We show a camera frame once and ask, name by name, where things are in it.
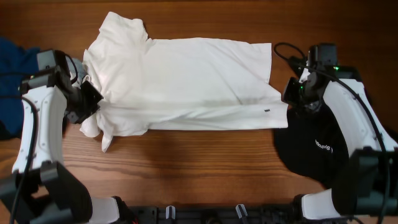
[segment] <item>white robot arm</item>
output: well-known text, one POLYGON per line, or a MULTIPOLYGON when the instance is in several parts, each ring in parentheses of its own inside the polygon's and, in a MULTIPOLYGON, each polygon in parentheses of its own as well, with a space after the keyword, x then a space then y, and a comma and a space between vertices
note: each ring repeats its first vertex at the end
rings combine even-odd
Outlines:
POLYGON ((308 65, 301 65, 278 53, 276 48, 279 45, 298 48, 279 43, 274 52, 290 66, 307 68, 311 72, 302 83, 295 78, 290 79, 283 101, 306 114, 319 113, 322 105, 329 107, 343 134, 349 155, 348 164, 333 181, 331 189, 296 197, 302 218, 322 220, 352 215, 398 215, 397 180, 392 181, 395 190, 391 190, 389 181, 396 171, 393 171, 394 175, 388 174, 392 170, 391 162, 397 162, 394 151, 398 144, 387 134, 371 108, 358 72, 353 67, 338 65, 334 44, 311 47, 308 65))
MULTIPOLYGON (((37 109, 37 123, 39 125, 37 139, 34 144, 30 171, 25 173, 35 114, 32 113, 30 104, 24 102, 21 148, 17 161, 12 168, 13 174, 0 183, 0 199, 12 212, 12 205, 18 194, 18 188, 24 190, 16 213, 16 220, 19 223, 100 224, 127 221, 138 224, 137 217, 120 198, 99 199, 91 197, 84 185, 63 166, 63 117, 67 116, 73 123, 81 123, 98 110, 97 102, 102 99, 102 96, 88 82, 82 83, 81 89, 72 87, 64 60, 65 55, 59 51, 49 50, 39 53, 40 72, 22 82, 20 91, 23 97, 33 103, 37 109), (27 176, 26 185, 29 187, 19 185, 19 180, 23 175, 27 176), (37 191, 39 185, 44 185, 49 192, 49 195, 40 200, 30 196, 31 193, 37 191)), ((312 73, 308 80, 303 84, 290 80, 285 89, 284 101, 295 105, 304 102, 302 106, 306 106, 306 110, 315 108, 308 106, 312 102, 326 104, 335 115, 341 128, 347 144, 350 164, 346 168, 347 172, 336 181, 335 188, 332 187, 332 189, 316 194, 298 196, 292 204, 295 207, 294 210, 299 211, 303 220, 378 214, 382 197, 380 196, 381 193, 373 190, 373 183, 379 175, 377 166, 380 152, 378 151, 381 150, 381 146, 375 138, 376 135, 369 117, 355 99, 355 96, 338 82, 319 78, 316 73, 312 73), (372 149, 372 153, 375 152, 376 154, 371 153, 369 155, 359 152, 368 153, 368 150, 364 149, 372 149), (364 167, 366 169, 370 167, 368 169, 370 172, 363 172, 364 167), (363 182, 363 175, 370 177, 370 179, 363 182), (369 188, 361 189, 362 191, 358 193, 356 190, 358 185, 368 186, 369 188), (344 200, 344 197, 348 198, 345 207, 341 206, 341 200, 344 200)), ((386 133, 367 101, 363 84, 355 78, 344 77, 340 80, 354 90, 365 102, 381 133, 386 149, 390 152, 397 149, 398 144, 386 133)), ((387 214, 398 215, 397 197, 398 195, 395 193, 388 198, 387 214)), ((238 205, 236 212, 243 224, 250 223, 248 218, 250 213, 246 212, 243 205, 238 205)), ((171 220, 174 223, 175 208, 168 207, 165 217, 166 220, 171 220)))

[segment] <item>black garment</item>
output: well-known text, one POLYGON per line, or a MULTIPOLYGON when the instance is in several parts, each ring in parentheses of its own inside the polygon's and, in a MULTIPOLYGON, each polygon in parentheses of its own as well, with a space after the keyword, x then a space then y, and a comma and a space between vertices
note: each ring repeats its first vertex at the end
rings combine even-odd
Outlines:
POLYGON ((288 128, 274 129, 274 144, 286 167, 330 188, 348 162, 348 150, 336 118, 327 105, 317 114, 287 112, 288 128))

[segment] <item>blue cloth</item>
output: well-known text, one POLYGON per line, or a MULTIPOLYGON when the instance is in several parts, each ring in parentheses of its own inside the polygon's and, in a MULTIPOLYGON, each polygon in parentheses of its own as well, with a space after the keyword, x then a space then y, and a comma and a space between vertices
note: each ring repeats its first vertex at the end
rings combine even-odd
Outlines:
MULTIPOLYGON (((23 75, 4 74, 9 72, 34 74, 38 72, 36 54, 39 50, 38 47, 24 50, 0 37, 0 96, 19 95, 18 87, 23 75)), ((18 136, 21 133, 24 122, 21 100, 0 99, 0 122, 11 136, 18 136)))

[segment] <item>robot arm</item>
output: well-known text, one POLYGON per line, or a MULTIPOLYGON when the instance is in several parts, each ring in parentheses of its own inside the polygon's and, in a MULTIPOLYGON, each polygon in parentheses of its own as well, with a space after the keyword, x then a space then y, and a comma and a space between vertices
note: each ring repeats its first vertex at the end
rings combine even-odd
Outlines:
MULTIPOLYGON (((361 97, 369 110, 386 147, 387 157, 395 164, 398 144, 382 127, 366 98, 364 85, 352 67, 337 64, 336 47, 332 44, 313 46, 309 51, 308 67, 333 74, 361 97)), ((386 183, 383 178, 383 155, 370 119, 350 91, 338 82, 312 72, 303 83, 291 78, 283 101, 315 114, 325 104, 333 112, 343 133, 349 162, 342 168, 331 189, 296 198, 305 220, 321 220, 351 215, 379 215, 386 183)), ((398 215, 396 166, 390 165, 391 187, 386 202, 386 214, 398 215)))
MULTIPOLYGON (((126 206, 118 197, 94 198, 85 186, 63 166, 62 120, 81 123, 98 110, 100 93, 84 82, 72 87, 65 54, 48 50, 37 54, 39 73, 23 79, 22 96, 37 110, 37 139, 31 167, 22 188, 16 220, 18 223, 113 223, 120 219, 119 209, 126 206), (40 198, 32 193, 44 186, 49 192, 40 198)), ((0 184, 0 198, 11 212, 19 179, 27 165, 34 116, 23 101, 24 126, 21 147, 13 174, 0 184)))

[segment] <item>wooden table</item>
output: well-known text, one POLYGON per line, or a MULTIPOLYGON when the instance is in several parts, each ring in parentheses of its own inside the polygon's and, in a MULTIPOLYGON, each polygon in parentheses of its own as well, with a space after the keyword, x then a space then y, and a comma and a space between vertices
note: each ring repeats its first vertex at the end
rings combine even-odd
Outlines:
MULTIPOLYGON (((0 35, 26 48, 60 49, 82 59, 106 14, 113 11, 142 19, 153 39, 283 41, 303 51, 335 42, 341 64, 360 71, 379 119, 397 131, 397 94, 391 91, 398 83, 395 9, 374 1, 344 0, 13 4, 0 5, 0 35)), ((274 88, 283 91, 292 75, 285 62, 273 58, 274 88)), ((19 144, 18 139, 0 142, 0 177, 10 174, 19 144)), ((78 125, 70 125, 63 154, 68 170, 92 195, 118 195, 129 205, 287 203, 297 194, 323 190, 285 168, 271 130, 149 131, 115 138, 103 153, 101 136, 87 138, 78 125)), ((0 223, 8 218, 1 205, 0 223)))

